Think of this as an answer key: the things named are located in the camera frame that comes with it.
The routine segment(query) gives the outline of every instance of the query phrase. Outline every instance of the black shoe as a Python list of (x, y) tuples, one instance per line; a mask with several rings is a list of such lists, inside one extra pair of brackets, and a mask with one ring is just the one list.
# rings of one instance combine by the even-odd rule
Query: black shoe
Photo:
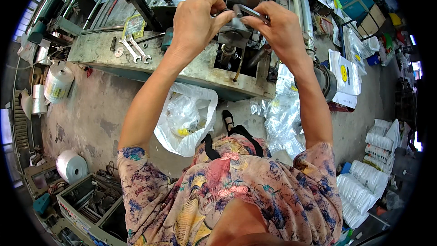
[[(224, 121), (225, 124), (226, 124), (226, 131), (229, 133), (228, 125), (232, 124), (232, 126), (234, 126), (234, 118), (233, 118), (231, 112), (229, 112), (228, 110), (224, 110), (224, 111), (222, 111), (222, 112), (221, 112), (221, 117), (223, 118), (223, 121)], [(231, 118), (232, 123), (226, 123), (226, 118)]]

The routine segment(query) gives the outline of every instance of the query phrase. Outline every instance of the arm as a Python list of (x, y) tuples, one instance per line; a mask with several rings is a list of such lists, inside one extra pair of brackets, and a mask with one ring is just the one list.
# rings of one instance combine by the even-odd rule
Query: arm
[(306, 53), (297, 15), (273, 1), (263, 2), (254, 10), (270, 16), (270, 26), (253, 16), (244, 16), (241, 21), (262, 33), (295, 76), (306, 148), (321, 141), (332, 144), (331, 113), (315, 77), (313, 61)]
[(185, 68), (233, 17), (223, 0), (186, 0), (179, 3), (173, 19), (173, 40), (161, 63), (138, 91), (124, 118), (118, 149), (138, 146), (149, 152), (149, 141), (156, 127), (168, 91)]

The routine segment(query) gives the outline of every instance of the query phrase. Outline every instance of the person's left hand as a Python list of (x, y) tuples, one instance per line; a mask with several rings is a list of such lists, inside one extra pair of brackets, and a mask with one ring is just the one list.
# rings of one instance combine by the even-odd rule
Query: person's left hand
[(220, 28), (234, 17), (233, 11), (211, 17), (211, 14), (225, 8), (223, 0), (186, 0), (179, 3), (173, 18), (173, 40), (169, 49), (186, 57), (190, 63)]

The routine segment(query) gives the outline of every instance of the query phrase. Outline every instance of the yellow smiley face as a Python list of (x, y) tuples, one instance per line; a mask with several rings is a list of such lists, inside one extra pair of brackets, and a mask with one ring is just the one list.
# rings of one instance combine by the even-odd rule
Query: yellow smiley face
[(341, 71), (341, 78), (343, 79), (343, 82), (346, 82), (347, 81), (347, 71), (343, 65), (341, 65), (340, 71)]

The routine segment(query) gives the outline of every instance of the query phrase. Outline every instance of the roll of plastic film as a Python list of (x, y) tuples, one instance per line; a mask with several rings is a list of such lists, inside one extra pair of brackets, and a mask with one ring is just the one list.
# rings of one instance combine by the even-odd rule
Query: roll of plastic film
[(44, 85), (33, 85), (32, 98), (44, 98)]
[(88, 174), (86, 161), (73, 150), (65, 150), (56, 160), (59, 175), (69, 184), (85, 178)]
[(46, 99), (34, 98), (32, 99), (32, 114), (47, 113)]
[(52, 103), (61, 102), (67, 96), (73, 80), (73, 71), (65, 66), (64, 62), (60, 62), (59, 65), (53, 64), (48, 70), (44, 96)]

